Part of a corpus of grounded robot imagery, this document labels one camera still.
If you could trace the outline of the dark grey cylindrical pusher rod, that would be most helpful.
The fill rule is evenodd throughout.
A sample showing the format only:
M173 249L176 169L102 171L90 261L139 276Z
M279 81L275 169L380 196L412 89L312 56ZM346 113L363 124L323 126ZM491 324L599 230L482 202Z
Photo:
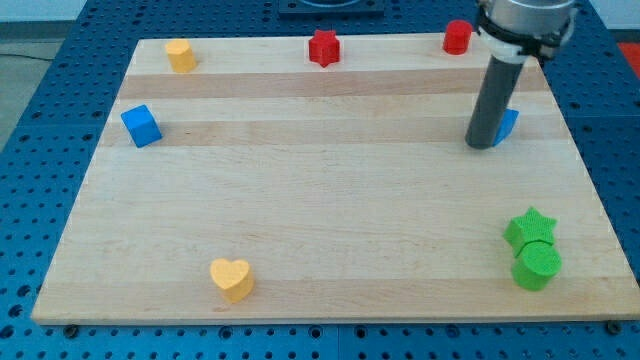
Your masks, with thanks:
M465 135L470 147L484 150L494 145L522 68L522 63L490 58Z

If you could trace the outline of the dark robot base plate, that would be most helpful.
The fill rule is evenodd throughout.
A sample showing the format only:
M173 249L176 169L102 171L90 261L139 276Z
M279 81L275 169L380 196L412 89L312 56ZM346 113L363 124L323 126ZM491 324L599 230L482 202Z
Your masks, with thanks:
M278 0L280 17L383 15L385 0Z

